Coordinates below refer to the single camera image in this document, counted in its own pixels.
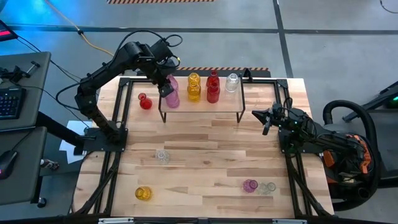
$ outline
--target concrete floor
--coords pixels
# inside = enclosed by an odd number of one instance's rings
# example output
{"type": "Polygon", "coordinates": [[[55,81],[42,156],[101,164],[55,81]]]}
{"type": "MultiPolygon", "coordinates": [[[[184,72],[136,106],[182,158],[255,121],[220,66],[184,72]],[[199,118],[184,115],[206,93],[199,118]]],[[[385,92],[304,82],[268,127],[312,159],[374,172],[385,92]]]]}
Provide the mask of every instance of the concrete floor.
{"type": "MultiPolygon", "coordinates": [[[[79,26],[149,28],[251,28],[277,29],[272,0],[216,0],[213,3],[108,5],[100,0],[52,2],[79,26]]],[[[285,29],[397,30],[398,15],[382,10],[377,0],[279,0],[285,29]]],[[[384,0],[398,11],[398,2],[384,0]]],[[[43,0],[9,0],[0,19],[8,24],[69,24],[43,0]]],[[[110,56],[89,47],[75,32],[17,31],[40,50],[52,53],[60,66],[80,77],[96,70],[110,56]]],[[[123,32],[87,32],[92,43],[114,51],[123,32]]],[[[174,49],[186,67],[269,67],[272,77],[286,77],[279,34],[180,33],[184,42],[174,49]]],[[[331,100],[367,102],[398,78],[396,35],[286,35],[286,44],[295,78],[304,78],[316,122],[322,123],[322,109],[331,100]]],[[[154,43],[156,38],[137,34],[130,40],[154,43]]],[[[0,55],[27,53],[16,40],[0,42],[0,55]]],[[[56,94],[72,84],[50,66],[45,89],[56,94]]],[[[75,90],[61,99],[74,104],[75,90]]],[[[62,124],[75,119],[68,111],[44,95],[41,112],[62,124]]],[[[336,110],[335,119],[347,111],[336,110]]],[[[57,152],[60,140],[48,137],[45,155],[65,162],[57,152]]],[[[19,203],[0,207],[0,220],[49,217],[68,212],[76,184],[75,173],[46,177],[42,196],[45,208],[19,203]]],[[[366,204],[340,217],[397,223],[398,191],[378,190],[366,204]]]]}

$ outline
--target yellow glass bottle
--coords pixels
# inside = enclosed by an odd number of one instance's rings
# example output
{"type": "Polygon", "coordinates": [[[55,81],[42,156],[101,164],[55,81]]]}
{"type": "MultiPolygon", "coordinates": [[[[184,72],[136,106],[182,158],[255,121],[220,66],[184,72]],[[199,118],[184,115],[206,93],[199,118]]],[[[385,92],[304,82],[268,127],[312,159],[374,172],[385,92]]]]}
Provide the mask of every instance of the yellow glass bottle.
{"type": "Polygon", "coordinates": [[[139,187],[136,190],[136,198],[139,200],[150,200],[152,197],[152,191],[149,187],[139,187]]]}
{"type": "Polygon", "coordinates": [[[189,76],[188,76],[188,84],[193,81],[197,82],[198,85],[200,86],[200,76],[195,72],[189,74],[189,76]]]}
{"type": "Polygon", "coordinates": [[[200,101],[200,85],[195,81],[188,85],[188,99],[192,102],[200,101]]]}

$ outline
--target computer mouse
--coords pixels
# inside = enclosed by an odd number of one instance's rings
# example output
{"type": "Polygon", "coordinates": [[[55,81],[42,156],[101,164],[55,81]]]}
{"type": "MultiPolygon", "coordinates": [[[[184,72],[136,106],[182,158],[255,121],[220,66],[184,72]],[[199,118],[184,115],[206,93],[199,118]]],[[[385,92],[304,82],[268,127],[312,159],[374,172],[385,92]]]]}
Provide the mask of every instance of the computer mouse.
{"type": "Polygon", "coordinates": [[[15,159],[18,156],[17,151],[5,151],[0,156],[0,180],[4,180],[11,175],[14,168],[15,159]]]}

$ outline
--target yellow black striped tape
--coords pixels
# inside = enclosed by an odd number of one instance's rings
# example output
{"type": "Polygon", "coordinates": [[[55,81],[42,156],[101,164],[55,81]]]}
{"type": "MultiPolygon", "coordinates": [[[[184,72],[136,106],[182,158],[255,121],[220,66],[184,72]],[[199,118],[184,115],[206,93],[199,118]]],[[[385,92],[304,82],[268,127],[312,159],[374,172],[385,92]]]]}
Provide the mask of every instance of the yellow black striped tape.
{"type": "MultiPolygon", "coordinates": [[[[211,70],[221,70],[221,71],[233,71],[233,70],[238,70],[238,71],[243,71],[246,67],[178,67],[177,70],[186,70],[186,71],[192,71],[192,70],[199,70],[199,71],[211,71],[211,70]]],[[[248,68],[251,71],[268,71],[268,68],[261,68],[261,67],[252,67],[248,68]]]]}
{"type": "Polygon", "coordinates": [[[188,3],[213,2],[215,0],[107,0],[108,4],[140,4],[140,3],[188,3]]]}

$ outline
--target red light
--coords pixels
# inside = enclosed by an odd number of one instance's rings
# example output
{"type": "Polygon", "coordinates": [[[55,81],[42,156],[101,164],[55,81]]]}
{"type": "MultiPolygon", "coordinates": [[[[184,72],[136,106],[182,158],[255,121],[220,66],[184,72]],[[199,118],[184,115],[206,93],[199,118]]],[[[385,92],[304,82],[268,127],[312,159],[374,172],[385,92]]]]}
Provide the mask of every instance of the red light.
{"type": "Polygon", "coordinates": [[[2,32],[0,32],[0,36],[2,36],[2,35],[9,35],[9,34],[11,34],[9,31],[2,31],[2,32]]]}

